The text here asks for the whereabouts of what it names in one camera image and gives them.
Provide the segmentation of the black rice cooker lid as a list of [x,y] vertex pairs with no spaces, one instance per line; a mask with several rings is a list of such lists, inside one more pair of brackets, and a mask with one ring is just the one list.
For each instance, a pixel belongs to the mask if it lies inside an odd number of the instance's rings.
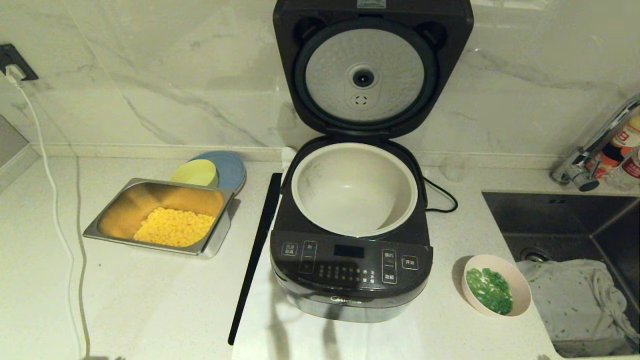
[[276,0],[299,118],[330,136],[394,139],[429,116],[474,27],[471,0]]

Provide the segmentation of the chopped green onions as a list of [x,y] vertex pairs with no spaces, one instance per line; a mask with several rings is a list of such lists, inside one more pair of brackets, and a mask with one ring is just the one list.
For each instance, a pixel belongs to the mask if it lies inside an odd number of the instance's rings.
[[490,268],[473,268],[465,273],[466,284],[473,296],[487,309],[507,315],[514,308],[514,296],[503,275]]

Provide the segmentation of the pink bowl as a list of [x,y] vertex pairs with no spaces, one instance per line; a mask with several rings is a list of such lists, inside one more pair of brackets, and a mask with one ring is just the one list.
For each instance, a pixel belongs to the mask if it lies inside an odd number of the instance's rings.
[[[510,285],[510,290],[513,296],[513,308],[512,311],[506,315],[500,315],[487,309],[484,305],[473,296],[466,281],[466,271],[470,271],[473,268],[484,269],[489,268],[492,271],[498,272],[506,279]],[[478,312],[488,317],[518,317],[523,315],[526,310],[529,309],[532,299],[531,290],[525,277],[521,274],[519,269],[511,262],[489,254],[475,255],[466,261],[461,276],[462,294],[466,298],[467,302]]]

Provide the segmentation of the white inner pot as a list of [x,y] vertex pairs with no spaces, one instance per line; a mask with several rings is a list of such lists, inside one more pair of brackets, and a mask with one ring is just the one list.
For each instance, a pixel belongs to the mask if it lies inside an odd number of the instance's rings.
[[362,238],[386,234],[418,205],[418,183],[397,156],[377,146],[343,142],[307,155],[292,174],[298,210],[332,233]]

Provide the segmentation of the black rice cooker base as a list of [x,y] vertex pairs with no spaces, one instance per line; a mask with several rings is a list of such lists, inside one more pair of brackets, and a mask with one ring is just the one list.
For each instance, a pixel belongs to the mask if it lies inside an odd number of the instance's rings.
[[[413,173],[417,205],[398,228],[370,237],[340,235],[320,228],[298,209],[291,191],[294,170],[313,151],[343,142],[388,151]],[[375,323],[397,317],[426,288],[432,271],[427,202],[422,171],[404,146],[336,136],[307,141],[284,175],[270,232],[270,265],[288,300],[302,312],[334,321]]]

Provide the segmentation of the blue plate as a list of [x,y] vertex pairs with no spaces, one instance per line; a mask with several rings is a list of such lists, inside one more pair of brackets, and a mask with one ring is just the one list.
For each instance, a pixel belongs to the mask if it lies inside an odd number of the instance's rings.
[[204,152],[189,160],[206,160],[215,165],[217,183],[210,181],[206,187],[232,189],[238,195],[246,184],[247,170],[238,153],[231,151]]

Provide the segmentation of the long black flat strip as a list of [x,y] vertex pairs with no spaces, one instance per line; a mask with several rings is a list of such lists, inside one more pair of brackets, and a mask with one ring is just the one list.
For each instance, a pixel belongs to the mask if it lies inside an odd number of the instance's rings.
[[272,175],[270,176],[269,185],[267,187],[267,192],[263,201],[262,211],[259,216],[257,230],[254,236],[253,246],[251,248],[249,260],[247,262],[247,268],[244,274],[242,287],[240,289],[240,294],[237,299],[237,305],[235,307],[233,319],[231,321],[231,326],[227,337],[227,344],[229,346],[233,346],[236,341],[237,333],[243,317],[243,311],[245,309],[247,299],[249,298],[250,288],[253,283],[256,269],[258,268],[263,246],[265,246],[266,240],[268,238],[269,228],[272,224],[278,206],[279,198],[281,195],[281,181],[281,172],[272,173]]

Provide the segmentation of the clear glass cup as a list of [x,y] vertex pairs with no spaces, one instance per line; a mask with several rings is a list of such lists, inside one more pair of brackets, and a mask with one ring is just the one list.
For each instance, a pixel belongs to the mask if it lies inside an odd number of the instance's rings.
[[439,164],[442,176],[455,183],[465,180],[471,169],[471,157],[467,153],[450,153]]

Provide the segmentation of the yellow corn kernels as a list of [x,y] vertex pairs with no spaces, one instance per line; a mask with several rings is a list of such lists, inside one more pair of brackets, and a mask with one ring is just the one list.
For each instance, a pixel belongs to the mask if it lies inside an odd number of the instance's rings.
[[214,216],[190,210],[155,208],[133,235],[138,242],[186,248],[202,240],[215,221]]

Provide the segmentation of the stainless steel food pan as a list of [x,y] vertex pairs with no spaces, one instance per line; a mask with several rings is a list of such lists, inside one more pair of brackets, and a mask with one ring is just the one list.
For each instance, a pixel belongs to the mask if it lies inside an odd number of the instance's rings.
[[[233,189],[132,178],[82,233],[89,239],[210,259],[217,255],[231,227]],[[138,241],[134,234],[158,207],[214,217],[204,236],[189,246]]]

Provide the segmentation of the metal sink drain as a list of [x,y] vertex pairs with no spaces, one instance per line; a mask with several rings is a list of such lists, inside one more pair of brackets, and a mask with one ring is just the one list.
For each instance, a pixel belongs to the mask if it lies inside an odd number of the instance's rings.
[[544,263],[553,260],[553,258],[543,249],[536,247],[526,247],[519,253],[521,261],[530,261],[536,263]]

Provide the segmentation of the chrome faucet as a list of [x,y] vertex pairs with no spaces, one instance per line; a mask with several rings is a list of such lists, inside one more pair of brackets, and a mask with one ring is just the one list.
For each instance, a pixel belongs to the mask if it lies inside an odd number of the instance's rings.
[[640,91],[622,103],[583,145],[554,166],[549,173],[551,180],[562,186],[571,183],[581,192],[596,189],[600,179],[594,177],[594,170],[587,169],[587,164],[635,116],[640,116]]

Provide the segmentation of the grey white dish cloth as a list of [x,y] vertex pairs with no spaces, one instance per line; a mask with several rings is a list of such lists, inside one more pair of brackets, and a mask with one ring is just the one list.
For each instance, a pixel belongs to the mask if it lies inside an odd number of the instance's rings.
[[603,262],[521,260],[517,266],[562,357],[640,354],[640,333],[626,315],[626,296]]

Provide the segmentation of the clear bottle with red label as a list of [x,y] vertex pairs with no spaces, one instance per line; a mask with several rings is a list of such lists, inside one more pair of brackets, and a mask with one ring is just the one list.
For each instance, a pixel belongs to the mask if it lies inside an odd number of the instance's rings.
[[623,192],[629,192],[640,184],[640,146],[605,176],[605,183]]

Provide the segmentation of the black wall socket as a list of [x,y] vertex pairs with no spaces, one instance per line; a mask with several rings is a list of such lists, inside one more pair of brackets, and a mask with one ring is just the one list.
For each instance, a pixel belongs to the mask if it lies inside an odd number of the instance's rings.
[[5,75],[6,66],[12,64],[19,66],[26,74],[23,81],[36,81],[40,78],[13,44],[0,43],[0,71],[3,75]]

